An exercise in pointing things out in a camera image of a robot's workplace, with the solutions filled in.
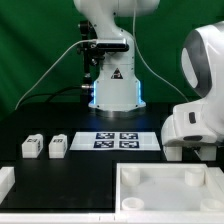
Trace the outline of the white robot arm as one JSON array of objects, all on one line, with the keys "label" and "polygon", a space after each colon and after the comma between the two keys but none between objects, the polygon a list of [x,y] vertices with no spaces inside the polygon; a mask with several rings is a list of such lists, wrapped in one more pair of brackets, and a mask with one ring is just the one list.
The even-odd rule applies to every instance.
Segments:
[{"label": "white robot arm", "polygon": [[[114,18],[151,13],[160,0],[73,1],[96,32],[92,49],[103,55],[89,107],[109,114],[143,108],[134,74],[134,38],[117,27]],[[224,21],[193,30],[184,43],[181,64],[200,99],[173,108],[162,127],[162,144],[224,142]]]}]

